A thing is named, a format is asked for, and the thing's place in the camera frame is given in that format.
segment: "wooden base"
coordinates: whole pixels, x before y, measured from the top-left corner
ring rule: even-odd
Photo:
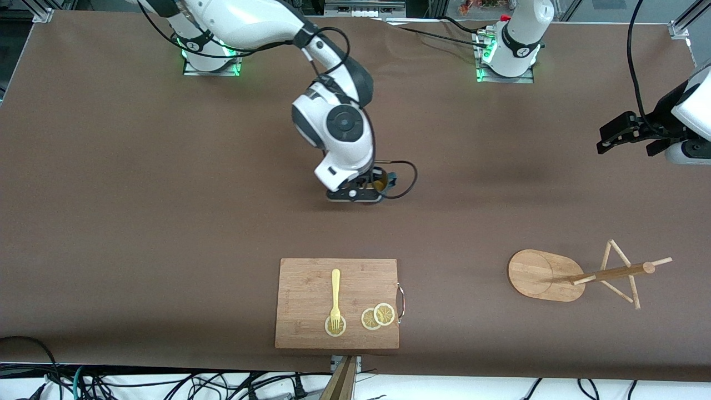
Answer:
[[[582,268],[568,257],[539,250],[521,250],[508,263],[508,279],[529,298],[573,301],[585,291],[585,284],[573,285],[570,277],[581,275]]]

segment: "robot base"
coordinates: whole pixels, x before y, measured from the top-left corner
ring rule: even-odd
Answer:
[[[241,70],[241,58],[230,60],[230,62],[226,63],[222,68],[214,71],[196,70],[187,60],[183,62],[183,75],[185,76],[240,76]]]
[[[487,48],[474,47],[477,82],[533,83],[532,67],[529,67],[521,76],[509,78],[493,72],[491,67],[482,61],[482,58],[488,55],[486,53],[491,51],[491,49],[496,45],[496,33],[493,25],[489,25],[485,29],[479,29],[478,33],[471,34],[471,40],[474,43],[484,43],[488,46]]]

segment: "wooden cutting board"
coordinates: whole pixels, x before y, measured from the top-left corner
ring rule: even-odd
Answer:
[[[333,306],[331,271],[341,270],[338,308],[346,331],[329,336],[324,323]],[[386,302],[397,309],[397,260],[283,258],[277,303],[277,349],[397,349],[396,320],[378,330],[360,323],[363,311]]]

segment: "wooden stick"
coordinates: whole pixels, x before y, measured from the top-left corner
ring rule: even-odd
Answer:
[[[657,266],[657,265],[662,265],[662,264],[666,264],[666,263],[671,263],[672,261],[673,260],[671,259],[671,257],[667,257],[667,258],[662,258],[661,260],[652,261],[652,264],[654,264],[654,266]]]
[[[615,288],[613,285],[610,285],[606,280],[601,280],[600,283],[602,283],[603,285],[607,286],[608,289],[610,289],[610,290],[612,290],[613,292],[617,293],[618,295],[620,295],[621,298],[627,300],[628,302],[633,302],[633,301],[634,301],[634,300],[632,300],[628,295],[622,293],[622,292],[619,291],[617,288]]]
[[[612,248],[615,249],[615,251],[617,252],[617,254],[620,255],[620,258],[622,258],[622,262],[624,263],[624,265],[627,265],[628,267],[631,267],[631,266],[632,266],[632,263],[630,263],[630,262],[629,262],[629,259],[627,258],[627,256],[625,256],[624,253],[622,253],[622,249],[620,249],[620,247],[617,245],[617,243],[615,243],[614,240],[610,239],[610,244],[612,245]]]
[[[584,273],[567,277],[573,285],[585,282],[599,282],[601,280],[612,280],[624,278],[628,275],[643,275],[654,273],[656,267],[652,263],[642,263],[627,267],[612,268],[611,270],[600,270],[596,273]]]
[[[589,281],[595,280],[595,279],[597,279],[597,276],[595,276],[595,274],[592,274],[592,275],[587,276],[585,278],[580,278],[578,280],[574,280],[573,285],[580,285],[581,283],[589,282]]]
[[[605,245],[605,254],[602,256],[602,265],[600,266],[600,270],[604,270],[607,267],[607,258],[610,256],[610,242],[612,242],[612,239],[608,240]]]
[[[639,310],[639,295],[637,294],[637,284],[634,282],[634,277],[629,276],[629,285],[632,287],[632,298],[634,299],[634,309]]]

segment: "table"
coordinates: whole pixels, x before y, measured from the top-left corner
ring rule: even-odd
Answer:
[[[59,362],[325,370],[328,352],[274,348],[279,259],[397,258],[400,348],[364,369],[711,378],[711,170],[595,150],[634,108],[625,25],[553,24],[535,83],[500,85],[476,82],[466,46],[317,22],[373,74],[379,158],[419,167],[399,201],[325,200],[321,154],[289,115],[313,78],[295,48],[248,58],[239,78],[186,78],[140,14],[36,25],[0,108],[0,335],[37,336]],[[635,33],[650,110],[693,65],[665,26]],[[633,262],[674,257],[639,280],[639,311],[602,286],[563,304],[506,280],[524,248],[595,270],[609,238]],[[0,359],[44,361],[17,346]]]

